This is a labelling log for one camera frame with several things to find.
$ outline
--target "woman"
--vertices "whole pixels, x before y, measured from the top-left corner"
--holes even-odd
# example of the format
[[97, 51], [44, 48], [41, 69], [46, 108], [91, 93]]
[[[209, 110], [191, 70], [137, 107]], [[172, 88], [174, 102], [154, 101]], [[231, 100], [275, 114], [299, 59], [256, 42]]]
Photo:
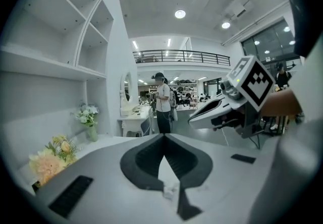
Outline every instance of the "woman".
[[169, 115], [171, 111], [170, 88], [166, 84], [166, 79], [162, 73], [155, 74], [155, 82], [158, 85], [156, 92], [157, 124], [160, 133], [170, 133], [171, 125]]

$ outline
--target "artificial flower bouquet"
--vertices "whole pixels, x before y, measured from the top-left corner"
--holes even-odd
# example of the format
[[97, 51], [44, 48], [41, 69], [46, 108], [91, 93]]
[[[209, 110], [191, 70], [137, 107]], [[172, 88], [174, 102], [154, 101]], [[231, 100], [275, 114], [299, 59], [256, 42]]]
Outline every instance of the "artificial flower bouquet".
[[98, 135], [95, 126], [97, 125], [96, 116], [99, 109], [94, 105], [87, 105], [85, 103], [80, 105], [78, 112], [75, 114], [77, 120], [88, 127], [87, 133], [91, 141], [97, 141]]
[[85, 103], [80, 105], [78, 112], [75, 114], [77, 120], [88, 127], [97, 125], [96, 115], [99, 109], [94, 105], [87, 105]]
[[29, 166], [40, 186], [77, 160], [75, 153], [78, 149], [65, 135], [53, 137], [52, 143], [45, 147], [37, 155], [29, 156]]

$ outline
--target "vanity table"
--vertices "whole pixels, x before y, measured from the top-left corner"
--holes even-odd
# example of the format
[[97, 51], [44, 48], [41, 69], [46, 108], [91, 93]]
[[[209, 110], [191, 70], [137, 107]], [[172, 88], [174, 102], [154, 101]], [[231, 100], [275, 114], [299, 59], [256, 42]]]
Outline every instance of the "vanity table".
[[131, 73], [123, 74], [120, 81], [120, 117], [123, 137], [128, 132], [139, 133], [141, 136], [149, 135], [152, 124], [152, 109], [150, 106], [140, 106], [137, 98], [132, 97]]
[[122, 121], [122, 136], [126, 137], [128, 132], [140, 133], [142, 136], [149, 135], [149, 133], [144, 133], [141, 125], [145, 123], [145, 126], [149, 126], [149, 111], [151, 107], [149, 106], [139, 106], [133, 109], [133, 111], [126, 117], [118, 118], [118, 121]]

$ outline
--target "white tabletop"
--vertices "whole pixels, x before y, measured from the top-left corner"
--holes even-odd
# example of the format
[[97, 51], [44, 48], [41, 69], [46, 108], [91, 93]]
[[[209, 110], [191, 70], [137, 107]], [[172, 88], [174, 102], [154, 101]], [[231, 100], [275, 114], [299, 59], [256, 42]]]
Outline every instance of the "white tabletop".
[[127, 117], [120, 117], [118, 120], [145, 120], [149, 117], [150, 106], [138, 106], [134, 111], [139, 111], [138, 113], [132, 112]]

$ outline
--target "flower vase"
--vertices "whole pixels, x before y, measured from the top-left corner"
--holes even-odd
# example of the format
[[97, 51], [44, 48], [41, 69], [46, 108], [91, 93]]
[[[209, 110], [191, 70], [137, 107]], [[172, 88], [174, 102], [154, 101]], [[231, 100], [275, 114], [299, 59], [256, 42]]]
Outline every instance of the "flower vase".
[[97, 132], [96, 132], [95, 126], [90, 126], [87, 129], [87, 134], [89, 135], [89, 139], [91, 141], [97, 141], [98, 140], [98, 136], [97, 136]]

